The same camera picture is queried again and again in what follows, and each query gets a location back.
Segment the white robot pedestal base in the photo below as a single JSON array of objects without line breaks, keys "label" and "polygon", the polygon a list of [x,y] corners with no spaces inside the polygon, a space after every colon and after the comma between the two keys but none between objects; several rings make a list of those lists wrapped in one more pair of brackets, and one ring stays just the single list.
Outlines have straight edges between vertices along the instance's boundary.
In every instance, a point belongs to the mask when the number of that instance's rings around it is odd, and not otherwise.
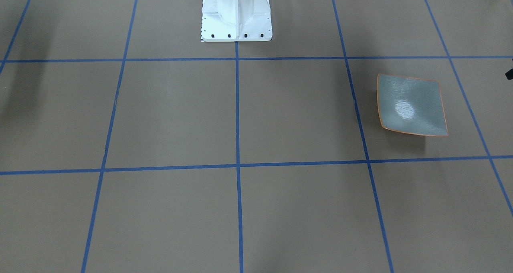
[{"label": "white robot pedestal base", "polygon": [[203,42],[266,42],[273,38],[270,0],[202,0]]}]

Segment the grey square plate orange rim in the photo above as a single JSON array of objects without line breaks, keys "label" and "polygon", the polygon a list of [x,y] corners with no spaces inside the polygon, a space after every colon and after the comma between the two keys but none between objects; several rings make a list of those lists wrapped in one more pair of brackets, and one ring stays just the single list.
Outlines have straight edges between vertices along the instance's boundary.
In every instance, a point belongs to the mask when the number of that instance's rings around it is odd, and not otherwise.
[{"label": "grey square plate orange rim", "polygon": [[448,136],[438,81],[378,74],[377,107],[386,130],[430,137]]}]

